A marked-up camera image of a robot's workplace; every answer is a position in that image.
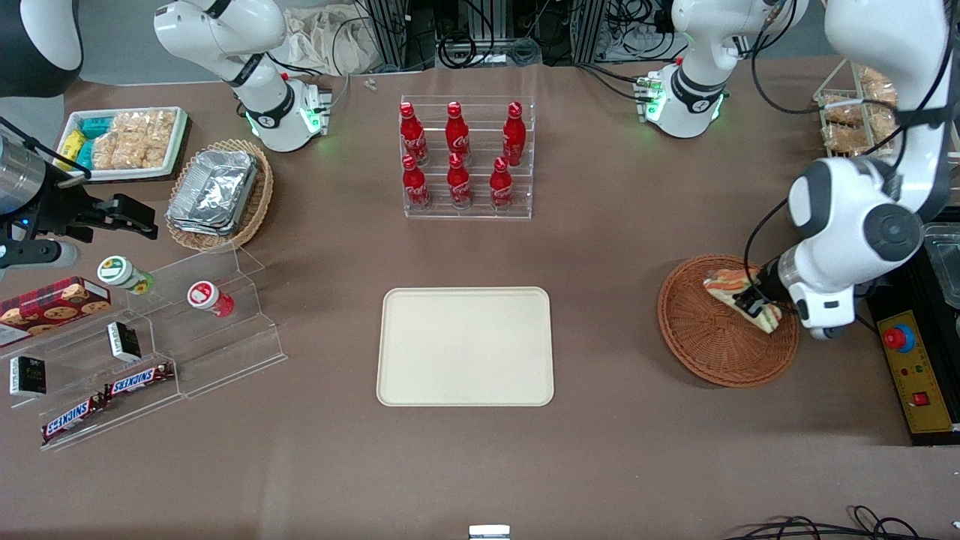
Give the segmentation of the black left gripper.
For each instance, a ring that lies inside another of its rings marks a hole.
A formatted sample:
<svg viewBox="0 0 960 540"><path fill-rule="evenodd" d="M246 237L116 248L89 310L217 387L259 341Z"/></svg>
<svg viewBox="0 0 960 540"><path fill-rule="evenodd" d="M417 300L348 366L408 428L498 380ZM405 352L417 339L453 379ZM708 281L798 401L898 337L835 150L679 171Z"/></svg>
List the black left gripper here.
<svg viewBox="0 0 960 540"><path fill-rule="evenodd" d="M779 277L781 257L776 256L753 276L753 289L745 289L735 295L735 307L746 315L759 315L766 307L769 316L782 316L779 304L788 303L788 290Z"/></svg>

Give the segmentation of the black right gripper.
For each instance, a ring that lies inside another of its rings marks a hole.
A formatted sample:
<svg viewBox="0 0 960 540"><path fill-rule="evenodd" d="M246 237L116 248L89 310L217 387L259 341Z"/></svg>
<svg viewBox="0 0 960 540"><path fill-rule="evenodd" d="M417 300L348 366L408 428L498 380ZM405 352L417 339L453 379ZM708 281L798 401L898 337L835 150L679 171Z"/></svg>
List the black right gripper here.
<svg viewBox="0 0 960 540"><path fill-rule="evenodd" d="M67 237L77 242L92 242L92 228L122 230L136 233L148 240L158 239L155 210L124 194L94 202L94 209L103 212L110 221L77 224L76 219L92 207L90 197L79 185L59 188L58 183L65 179L65 175L57 171L45 173L37 195L22 208L24 239L34 240L39 236L52 235Z"/></svg>

